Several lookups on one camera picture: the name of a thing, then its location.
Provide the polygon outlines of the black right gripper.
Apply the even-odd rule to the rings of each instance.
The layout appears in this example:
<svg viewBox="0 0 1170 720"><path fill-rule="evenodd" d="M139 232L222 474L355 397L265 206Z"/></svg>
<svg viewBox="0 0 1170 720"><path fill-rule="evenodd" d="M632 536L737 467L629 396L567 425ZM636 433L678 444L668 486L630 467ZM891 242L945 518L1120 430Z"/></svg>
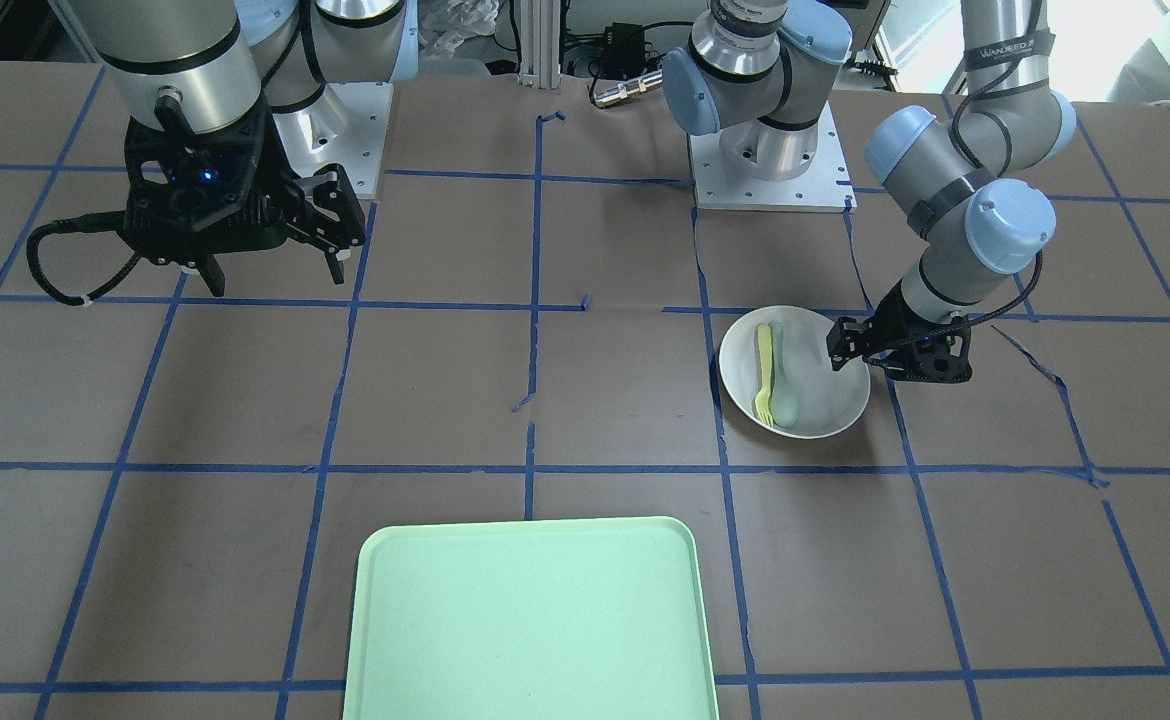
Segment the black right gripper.
<svg viewBox="0 0 1170 720"><path fill-rule="evenodd" d="M292 172L264 100L228 126L198 133L177 97L154 100L157 126L125 132L128 203L122 240L154 265L193 266L209 295L227 277L216 255L277 249L292 240L321 251L333 284L366 240L366 214L347 170L329 163Z"/></svg>

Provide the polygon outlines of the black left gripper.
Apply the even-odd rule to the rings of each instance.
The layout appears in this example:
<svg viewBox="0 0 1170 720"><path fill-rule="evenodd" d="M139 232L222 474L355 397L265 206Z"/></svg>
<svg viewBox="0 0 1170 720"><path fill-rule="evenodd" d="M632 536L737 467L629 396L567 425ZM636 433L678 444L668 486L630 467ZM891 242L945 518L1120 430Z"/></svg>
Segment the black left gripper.
<svg viewBox="0 0 1170 720"><path fill-rule="evenodd" d="M824 343L833 372L841 372L851 359L867 357L869 365L881 368L892 380L961 384L973 377L970 341L965 316L929 322L913 311L897 283L872 318L837 318Z"/></svg>

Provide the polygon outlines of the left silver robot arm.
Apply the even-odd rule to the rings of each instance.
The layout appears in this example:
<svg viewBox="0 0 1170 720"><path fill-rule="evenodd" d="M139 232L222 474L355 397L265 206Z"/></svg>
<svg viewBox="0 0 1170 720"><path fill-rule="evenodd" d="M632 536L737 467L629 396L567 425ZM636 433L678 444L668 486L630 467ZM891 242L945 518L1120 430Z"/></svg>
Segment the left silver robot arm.
<svg viewBox="0 0 1170 720"><path fill-rule="evenodd" d="M838 318L826 347L892 380L963 383L973 306L1057 231L1041 191L1016 178L1069 145L1078 114L1049 85L1055 37L1042 1L964 1L968 92L950 119L911 105L874 128L863 159L925 251L868 318ZM808 169L853 29L819 1L713 1L662 61L665 100L686 135L717 135L762 181Z"/></svg>

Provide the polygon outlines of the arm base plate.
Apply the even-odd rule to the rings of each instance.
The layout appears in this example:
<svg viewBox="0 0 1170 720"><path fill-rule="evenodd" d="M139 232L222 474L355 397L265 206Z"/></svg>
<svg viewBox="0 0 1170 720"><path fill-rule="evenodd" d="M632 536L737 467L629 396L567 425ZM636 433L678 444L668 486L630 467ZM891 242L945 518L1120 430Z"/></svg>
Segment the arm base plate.
<svg viewBox="0 0 1170 720"><path fill-rule="evenodd" d="M326 85L305 108L273 111L288 163L301 176L339 164L358 199L378 196L392 83Z"/></svg>
<svg viewBox="0 0 1170 720"><path fill-rule="evenodd" d="M783 131L751 119L687 138L696 205L721 211L856 210L835 115L823 107L814 126Z"/></svg>

